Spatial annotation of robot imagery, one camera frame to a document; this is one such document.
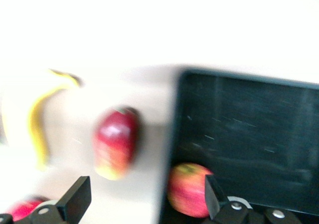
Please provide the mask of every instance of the screw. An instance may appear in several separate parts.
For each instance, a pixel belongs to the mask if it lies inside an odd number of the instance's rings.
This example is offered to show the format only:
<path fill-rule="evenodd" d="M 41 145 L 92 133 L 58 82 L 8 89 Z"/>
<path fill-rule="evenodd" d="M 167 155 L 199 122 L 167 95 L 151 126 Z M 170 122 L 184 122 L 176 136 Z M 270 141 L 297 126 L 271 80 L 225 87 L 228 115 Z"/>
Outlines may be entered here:
<path fill-rule="evenodd" d="M 231 207 L 233 208 L 233 209 L 235 209 L 235 210 L 242 210 L 242 206 L 240 205 L 240 203 L 237 203 L 237 202 L 235 202 L 235 203 L 232 203 L 231 204 Z"/>
<path fill-rule="evenodd" d="M 285 214 L 282 211 L 280 211 L 280 210 L 274 210 L 273 211 L 273 215 L 275 217 L 281 218 L 281 219 L 285 217 Z"/>
<path fill-rule="evenodd" d="M 48 211 L 49 211 L 49 208 L 41 208 L 41 209 L 38 211 L 38 213 L 39 213 L 39 215 L 42 215 L 42 214 L 47 213 Z"/>

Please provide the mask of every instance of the black plastic bin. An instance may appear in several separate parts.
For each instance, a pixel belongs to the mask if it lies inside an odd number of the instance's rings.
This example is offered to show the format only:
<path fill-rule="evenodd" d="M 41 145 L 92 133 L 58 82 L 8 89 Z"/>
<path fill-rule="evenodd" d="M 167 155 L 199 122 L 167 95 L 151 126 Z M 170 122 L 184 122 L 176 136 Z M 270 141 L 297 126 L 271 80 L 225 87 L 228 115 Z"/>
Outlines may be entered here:
<path fill-rule="evenodd" d="M 255 210 L 294 211 L 319 223 L 319 86 L 187 70 L 180 77 L 169 169 L 180 162 L 214 172 L 228 196 Z M 199 224 L 164 194 L 160 224 Z"/>

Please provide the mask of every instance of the white surface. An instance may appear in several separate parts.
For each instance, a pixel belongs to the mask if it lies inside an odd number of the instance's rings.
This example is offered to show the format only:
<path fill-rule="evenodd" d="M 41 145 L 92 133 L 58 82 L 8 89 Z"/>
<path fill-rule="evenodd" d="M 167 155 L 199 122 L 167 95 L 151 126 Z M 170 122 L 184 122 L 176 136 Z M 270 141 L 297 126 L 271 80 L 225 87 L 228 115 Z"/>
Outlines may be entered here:
<path fill-rule="evenodd" d="M 0 173 L 11 181 L 1 182 L 0 211 L 33 192 L 59 198 L 90 174 L 83 223 L 155 223 L 165 157 L 165 132 L 156 127 L 170 121 L 183 64 L 319 83 L 318 28 L 319 0 L 0 0 L 0 93 L 10 80 L 25 85 L 22 66 L 85 83 L 47 104 L 55 157 L 48 172 L 31 171 L 23 154 L 1 147 Z M 96 120 L 118 104 L 140 110 L 149 129 L 139 163 L 113 183 L 92 171 L 88 149 Z"/>

